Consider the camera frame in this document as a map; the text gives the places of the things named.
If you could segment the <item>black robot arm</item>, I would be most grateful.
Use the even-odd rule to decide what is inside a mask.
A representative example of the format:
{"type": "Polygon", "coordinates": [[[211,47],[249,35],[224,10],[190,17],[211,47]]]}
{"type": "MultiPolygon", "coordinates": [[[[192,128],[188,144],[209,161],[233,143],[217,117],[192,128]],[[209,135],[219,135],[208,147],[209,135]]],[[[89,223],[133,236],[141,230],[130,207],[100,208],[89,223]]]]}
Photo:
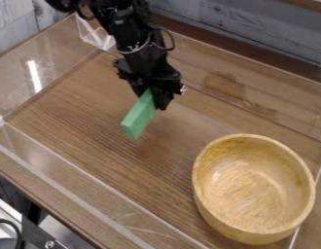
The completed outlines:
{"type": "Polygon", "coordinates": [[[180,72],[166,61],[174,49],[161,36],[169,32],[152,23],[146,0],[45,0],[62,13],[77,12],[85,20],[97,20],[109,35],[121,58],[114,61],[117,76],[125,80],[137,96],[150,91],[154,107],[161,111],[185,88],[180,72]]]}

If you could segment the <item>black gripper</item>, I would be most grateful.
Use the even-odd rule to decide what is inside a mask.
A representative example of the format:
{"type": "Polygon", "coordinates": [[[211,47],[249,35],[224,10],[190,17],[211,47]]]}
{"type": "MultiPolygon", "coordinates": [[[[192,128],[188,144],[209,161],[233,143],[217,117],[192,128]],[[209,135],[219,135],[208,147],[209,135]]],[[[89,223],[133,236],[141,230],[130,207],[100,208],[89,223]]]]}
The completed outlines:
{"type": "Polygon", "coordinates": [[[117,51],[121,55],[114,61],[117,76],[126,81],[137,96],[149,89],[154,106],[164,111],[173,94],[181,94],[184,89],[181,74],[166,60],[172,48],[145,45],[117,47],[117,51]]]}

